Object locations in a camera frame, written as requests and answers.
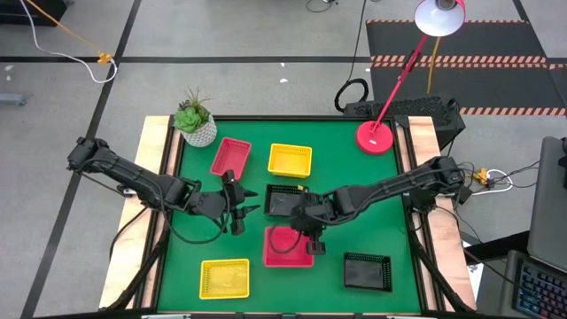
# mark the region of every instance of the keyboard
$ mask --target keyboard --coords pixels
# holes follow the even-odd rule
[[[567,276],[524,260],[512,307],[533,318],[567,319]]]

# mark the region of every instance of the white cable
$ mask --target white cable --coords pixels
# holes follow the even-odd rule
[[[500,174],[502,174],[502,176],[506,176],[506,179],[508,179],[508,185],[509,185],[508,188],[505,188],[505,189],[502,189],[502,190],[481,191],[481,192],[472,194],[473,196],[485,195],[485,194],[492,194],[492,193],[497,193],[497,192],[504,192],[504,191],[509,191],[509,190],[511,190],[512,188],[514,188],[514,184],[512,183],[512,179],[510,178],[510,176],[508,176],[508,174],[502,172],[500,169],[494,169],[494,168],[493,168],[493,169],[489,169],[489,170],[486,172],[486,179],[489,179],[489,178],[490,178],[490,173],[491,173],[491,172],[500,173]]]
[[[24,11],[26,11],[27,18],[29,19],[29,24],[32,27],[32,33],[34,35],[35,47],[38,50],[43,51],[43,52],[48,53],[48,54],[51,54],[51,55],[58,55],[60,57],[70,58],[73,61],[76,61],[76,62],[83,64],[87,68],[87,70],[89,70],[90,78],[92,79],[92,81],[94,81],[98,84],[104,84],[104,83],[107,83],[107,82],[112,81],[114,79],[114,77],[116,76],[116,73],[118,72],[118,67],[116,66],[116,63],[114,62],[113,58],[111,58],[111,60],[110,60],[110,62],[113,64],[113,67],[114,67],[113,76],[111,76],[107,80],[99,81],[99,80],[95,79],[95,75],[92,73],[92,70],[90,70],[89,65],[87,63],[85,63],[85,61],[78,59],[78,58],[68,56],[65,53],[51,52],[51,51],[47,51],[47,50],[42,49],[42,47],[40,47],[39,44],[37,43],[37,36],[35,35],[35,24],[34,24],[34,20],[32,19],[32,15],[29,13],[29,10],[27,9],[26,4],[24,3],[24,0],[19,0],[19,1],[21,2],[21,5],[24,7]]]

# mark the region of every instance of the lamp shade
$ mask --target lamp shade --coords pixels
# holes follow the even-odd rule
[[[455,0],[456,6],[442,9],[438,0],[423,0],[416,9],[416,24],[423,33],[430,36],[451,35],[462,26],[465,19],[463,0]]]

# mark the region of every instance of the red basket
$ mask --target red basket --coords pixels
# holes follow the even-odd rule
[[[289,253],[276,253],[269,246],[269,230],[264,230],[264,265],[266,267],[279,268],[310,268],[313,267],[315,258],[307,253],[308,237],[301,236],[298,245]],[[290,248],[298,238],[298,232],[289,227],[276,227],[272,233],[272,244],[276,249],[286,250]]]
[[[219,146],[219,151],[214,156],[211,173],[221,176],[224,172],[232,169],[235,178],[239,180],[245,170],[246,160],[251,148],[252,145],[248,142],[224,137],[221,146]]]

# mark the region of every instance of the succulent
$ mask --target succulent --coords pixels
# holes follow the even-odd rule
[[[194,133],[209,121],[209,112],[203,106],[203,102],[209,98],[198,99],[191,88],[185,92],[187,99],[179,104],[179,110],[175,112],[174,126],[183,132]]]

